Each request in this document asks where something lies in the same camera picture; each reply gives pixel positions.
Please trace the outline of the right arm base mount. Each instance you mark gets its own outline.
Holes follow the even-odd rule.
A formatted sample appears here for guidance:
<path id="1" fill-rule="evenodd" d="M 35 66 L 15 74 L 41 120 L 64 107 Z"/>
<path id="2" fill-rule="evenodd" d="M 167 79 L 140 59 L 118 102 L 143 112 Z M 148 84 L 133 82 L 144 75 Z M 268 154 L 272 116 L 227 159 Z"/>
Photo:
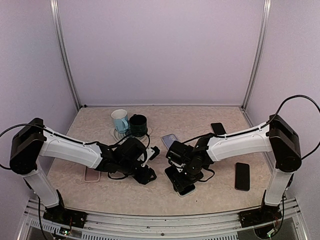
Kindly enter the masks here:
<path id="1" fill-rule="evenodd" d="M 259 208 L 241 211 L 239 220 L 242 228 L 260 225 L 282 218 L 279 206 L 262 205 Z"/>

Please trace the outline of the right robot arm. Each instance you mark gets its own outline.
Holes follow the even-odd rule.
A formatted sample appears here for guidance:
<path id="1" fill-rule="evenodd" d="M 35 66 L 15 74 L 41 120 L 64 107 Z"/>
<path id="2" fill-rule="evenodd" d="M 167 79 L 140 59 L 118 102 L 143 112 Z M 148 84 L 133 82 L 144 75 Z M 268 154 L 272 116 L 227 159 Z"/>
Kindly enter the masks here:
<path id="1" fill-rule="evenodd" d="M 247 130 L 202 135 L 195 146 L 176 140 L 166 153 L 170 166 L 164 172 L 173 189 L 182 195 L 189 192 L 189 186 L 200 182 L 202 170 L 215 162 L 261 152 L 272 152 L 275 158 L 264 204 L 255 212 L 260 222 L 266 222 L 275 214 L 292 175 L 302 165 L 299 136 L 279 115 L 270 115 L 267 122 Z"/>

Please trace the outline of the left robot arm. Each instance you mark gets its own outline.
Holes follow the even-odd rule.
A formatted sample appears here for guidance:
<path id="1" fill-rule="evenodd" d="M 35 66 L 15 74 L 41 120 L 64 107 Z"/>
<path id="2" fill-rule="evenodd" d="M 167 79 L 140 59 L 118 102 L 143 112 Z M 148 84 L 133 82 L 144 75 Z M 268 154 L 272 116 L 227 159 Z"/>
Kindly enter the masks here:
<path id="1" fill-rule="evenodd" d="M 70 211 L 64 207 L 59 191 L 54 189 L 38 166 L 39 156 L 73 162 L 98 172 L 119 172 L 124 178 L 132 177 L 142 185 L 157 178 L 147 163 L 159 154 L 159 149 L 147 147 L 130 135 L 113 145 L 106 145 L 60 134 L 46 127 L 41 118 L 34 118 L 20 127 L 22 129 L 12 139 L 9 167 L 22 176 L 42 204 L 50 209 L 50 214 L 61 223 L 70 218 Z"/>

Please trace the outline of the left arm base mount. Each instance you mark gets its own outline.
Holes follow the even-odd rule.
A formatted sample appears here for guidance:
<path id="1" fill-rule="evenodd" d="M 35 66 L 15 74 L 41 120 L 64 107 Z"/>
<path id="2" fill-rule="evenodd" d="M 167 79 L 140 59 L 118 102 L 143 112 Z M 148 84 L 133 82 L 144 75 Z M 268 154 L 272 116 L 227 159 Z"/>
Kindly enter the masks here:
<path id="1" fill-rule="evenodd" d="M 88 214 L 84 211 L 56 206 L 46 208 L 43 218 L 54 223 L 83 229 L 87 215 Z"/>

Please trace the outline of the white phone case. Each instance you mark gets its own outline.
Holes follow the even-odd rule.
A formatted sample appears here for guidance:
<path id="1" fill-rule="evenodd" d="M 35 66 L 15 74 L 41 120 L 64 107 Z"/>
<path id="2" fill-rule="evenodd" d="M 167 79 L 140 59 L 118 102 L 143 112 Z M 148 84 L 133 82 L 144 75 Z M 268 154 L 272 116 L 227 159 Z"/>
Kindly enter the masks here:
<path id="1" fill-rule="evenodd" d="M 180 197 L 185 197 L 191 194 L 192 192 L 194 192 L 196 189 L 196 186 L 194 184 L 190 184 L 186 186 L 173 185 L 173 189 Z"/>

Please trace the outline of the teal smartphone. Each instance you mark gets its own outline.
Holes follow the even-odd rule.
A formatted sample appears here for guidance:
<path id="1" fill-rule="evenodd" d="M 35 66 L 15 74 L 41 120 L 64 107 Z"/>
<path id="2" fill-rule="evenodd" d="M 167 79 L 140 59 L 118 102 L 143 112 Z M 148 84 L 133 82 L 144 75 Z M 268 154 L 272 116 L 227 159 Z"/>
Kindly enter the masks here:
<path id="1" fill-rule="evenodd" d="M 178 194 L 181 196 L 181 197 L 184 197 L 192 192 L 194 192 L 196 189 L 195 185 L 194 184 L 191 184 L 187 187 L 185 187 L 182 191 L 179 191 Z"/>

